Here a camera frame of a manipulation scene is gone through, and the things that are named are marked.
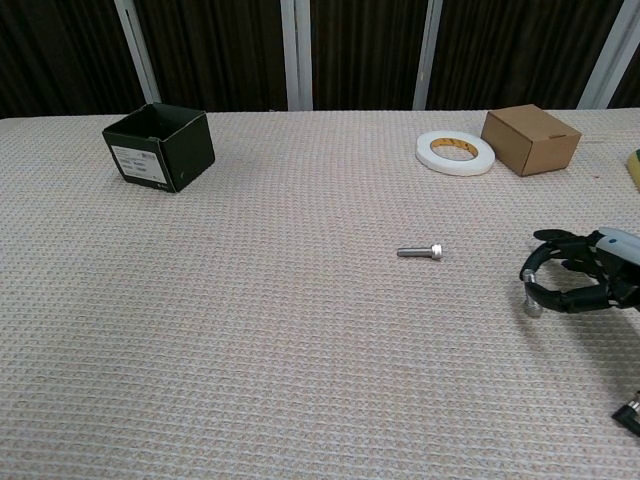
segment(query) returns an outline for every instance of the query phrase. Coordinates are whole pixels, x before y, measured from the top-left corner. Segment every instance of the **black box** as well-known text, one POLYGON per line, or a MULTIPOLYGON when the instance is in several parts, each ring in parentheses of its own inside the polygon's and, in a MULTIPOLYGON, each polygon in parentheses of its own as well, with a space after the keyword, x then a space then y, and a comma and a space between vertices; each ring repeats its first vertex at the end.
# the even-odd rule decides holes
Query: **black box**
POLYGON ((215 161, 207 115, 145 105, 102 131, 127 182, 179 192, 215 161))

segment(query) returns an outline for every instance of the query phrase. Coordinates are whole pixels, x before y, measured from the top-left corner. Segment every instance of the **table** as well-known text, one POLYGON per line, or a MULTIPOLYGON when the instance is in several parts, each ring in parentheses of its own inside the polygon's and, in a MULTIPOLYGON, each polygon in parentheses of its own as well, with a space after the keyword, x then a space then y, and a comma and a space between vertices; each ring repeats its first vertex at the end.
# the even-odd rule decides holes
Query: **table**
POLYGON ((539 228, 640 234, 640 109, 552 113, 584 136, 527 178, 415 159, 485 112, 209 114, 178 194, 122 180, 119 116, 0 122, 0 474, 637 478, 640 314, 528 318, 518 271, 539 228))

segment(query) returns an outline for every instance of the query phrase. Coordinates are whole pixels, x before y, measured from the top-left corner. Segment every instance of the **hex socket screw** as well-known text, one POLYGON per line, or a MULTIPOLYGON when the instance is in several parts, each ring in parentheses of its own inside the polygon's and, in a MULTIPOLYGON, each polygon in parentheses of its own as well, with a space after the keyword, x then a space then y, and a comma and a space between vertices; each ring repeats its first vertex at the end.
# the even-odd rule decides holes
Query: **hex socket screw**
MULTIPOLYGON (((526 269, 522 272, 522 281, 525 283, 536 283, 536 272, 531 269, 526 269)), ((526 288, 524 289, 524 296, 524 313, 529 315, 531 318, 540 318, 542 316, 542 312, 544 312, 542 305, 529 296, 526 288)))
POLYGON ((430 247, 409 247, 399 248, 399 257, 430 257, 434 260, 440 260, 442 258, 442 245, 435 243, 430 247))

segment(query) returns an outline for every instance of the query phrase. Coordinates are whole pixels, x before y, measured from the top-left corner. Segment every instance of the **tape roll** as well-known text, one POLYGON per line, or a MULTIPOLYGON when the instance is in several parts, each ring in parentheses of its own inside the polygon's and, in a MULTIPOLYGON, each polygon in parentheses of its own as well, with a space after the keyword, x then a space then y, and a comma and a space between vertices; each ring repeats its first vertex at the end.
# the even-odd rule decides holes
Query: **tape roll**
POLYGON ((491 146, 481 138, 449 130, 438 130, 420 135, 416 156, 421 163, 432 170, 464 177, 488 172, 496 160, 496 154, 491 146), (462 148, 471 153, 473 158, 471 160, 452 160, 441 157, 433 151, 433 147, 441 146, 462 148))

